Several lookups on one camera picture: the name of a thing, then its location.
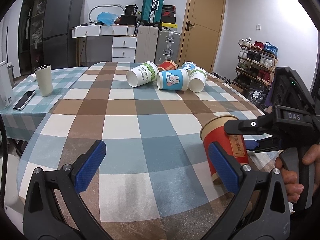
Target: door frame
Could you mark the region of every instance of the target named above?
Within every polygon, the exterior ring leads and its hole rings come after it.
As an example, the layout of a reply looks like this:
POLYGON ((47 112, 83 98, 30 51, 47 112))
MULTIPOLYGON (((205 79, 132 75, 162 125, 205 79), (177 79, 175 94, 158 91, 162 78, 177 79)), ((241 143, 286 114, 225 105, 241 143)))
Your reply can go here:
MULTIPOLYGON (((223 20, 224 20, 224 13, 226 11, 226 1, 223 1, 223 12, 222 12, 222 20, 221 20, 221 25, 220 25, 220 30, 219 30, 219 37, 218 37, 218 43, 217 43, 217 49, 215 51, 214 57, 213 57, 213 62, 212 62, 212 66, 210 71, 212 72, 213 67, 214 67, 214 63, 216 61, 216 57, 217 57, 217 52, 219 49, 219 44, 220 44, 220 38, 221 38, 221 33, 222 33, 222 27, 223 27, 223 20)), ((186 10, 184 13, 184 19, 183 19, 183 27, 182 27, 182 31, 181 31, 181 41, 180 41, 180 46, 179 46, 179 53, 178 53, 178 66, 180 65, 180 60, 181 60, 181 52, 182 52, 182 46, 183 46, 183 41, 184 41, 184 36, 186 33, 186 28, 187 28, 187 20, 188 20, 188 14, 189 14, 189 7, 190 7, 190 0, 187 0, 187 4, 186 4, 186 10)))

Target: metal screw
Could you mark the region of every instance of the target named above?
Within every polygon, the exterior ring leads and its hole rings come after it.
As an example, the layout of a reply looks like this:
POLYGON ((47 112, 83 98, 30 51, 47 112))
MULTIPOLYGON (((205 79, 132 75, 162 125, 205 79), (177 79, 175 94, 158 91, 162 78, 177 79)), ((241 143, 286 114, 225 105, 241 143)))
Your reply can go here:
POLYGON ((251 167, 248 164, 242 166, 244 171, 251 171, 251 167))
POLYGON ((39 168, 39 167, 37 167, 37 168, 35 168, 35 169, 33 170, 33 172, 34 172, 35 174, 38 174, 40 171, 41 171, 41 168, 39 168))
POLYGON ((65 165, 63 165, 62 169, 64 171, 69 171, 71 169, 71 165, 70 164, 65 164, 65 165))
POLYGON ((280 174, 280 170, 277 169, 277 168, 274 168, 274 169, 273 169, 273 173, 274 173, 274 174, 280 174))

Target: blue plastic bag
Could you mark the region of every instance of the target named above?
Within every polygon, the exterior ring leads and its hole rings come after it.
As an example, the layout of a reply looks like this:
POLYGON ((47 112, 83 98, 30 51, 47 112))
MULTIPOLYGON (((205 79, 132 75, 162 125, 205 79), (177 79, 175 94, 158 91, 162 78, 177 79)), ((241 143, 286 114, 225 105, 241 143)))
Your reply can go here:
POLYGON ((103 22, 104 24, 111 26, 115 23, 118 17, 118 15, 113 13, 102 12, 98 15, 97 20, 98 22, 103 22))

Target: teal suitcase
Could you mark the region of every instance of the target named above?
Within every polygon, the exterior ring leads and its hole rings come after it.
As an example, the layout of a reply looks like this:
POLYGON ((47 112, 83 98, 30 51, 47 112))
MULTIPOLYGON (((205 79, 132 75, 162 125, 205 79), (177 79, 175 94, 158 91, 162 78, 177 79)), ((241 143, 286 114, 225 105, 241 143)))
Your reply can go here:
POLYGON ((164 0, 143 0, 141 19, 147 24, 159 24, 164 0))

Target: beige tumbler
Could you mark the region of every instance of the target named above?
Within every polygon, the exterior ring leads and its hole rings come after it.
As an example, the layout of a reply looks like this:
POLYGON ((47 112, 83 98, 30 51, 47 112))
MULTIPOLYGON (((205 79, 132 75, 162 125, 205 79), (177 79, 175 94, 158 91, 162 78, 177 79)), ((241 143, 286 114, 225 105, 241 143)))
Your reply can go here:
POLYGON ((51 95, 53 91, 51 65, 44 65, 35 69, 40 93, 43 97, 51 95))

